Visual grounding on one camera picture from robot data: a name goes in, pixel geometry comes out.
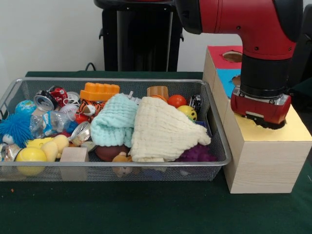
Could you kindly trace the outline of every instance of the cream towel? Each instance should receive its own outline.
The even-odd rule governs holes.
[[[207,129],[161,99],[144,97],[138,107],[130,155],[134,162],[174,161],[197,144],[208,145]]]

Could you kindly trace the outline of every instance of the tiger plush toy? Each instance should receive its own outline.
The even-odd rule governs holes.
[[[95,116],[104,108],[104,102],[88,101],[85,99],[80,100],[81,104],[76,112],[77,115],[85,115],[88,121],[91,122]]]

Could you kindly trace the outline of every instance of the green tablecloth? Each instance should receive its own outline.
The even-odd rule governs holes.
[[[28,76],[201,78],[201,73]],[[311,179],[306,163],[293,192],[282,195],[231,195],[223,171],[213,182],[3,182],[0,233],[311,234]]]

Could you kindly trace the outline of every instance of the metal basket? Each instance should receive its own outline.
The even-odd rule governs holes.
[[[202,80],[183,79],[109,79],[109,78],[21,78],[14,81],[0,100],[1,119],[14,113],[15,106],[33,99],[39,90],[58,85],[68,91],[80,92],[86,82],[117,84],[120,91],[142,98],[150,86],[165,85],[169,95],[184,97],[200,94],[203,106],[198,120],[206,122],[212,136],[210,148],[216,162],[112,163],[102,162],[89,154],[90,162],[0,162],[1,181],[147,181],[207,180],[212,181],[221,166],[231,161],[232,154],[216,109],[209,85]],[[113,167],[132,167],[133,172],[119,178]]]

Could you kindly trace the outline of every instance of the blue panel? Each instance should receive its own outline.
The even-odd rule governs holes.
[[[240,69],[217,69],[223,88],[228,98],[231,98],[235,85],[232,83],[233,77],[240,75]]]

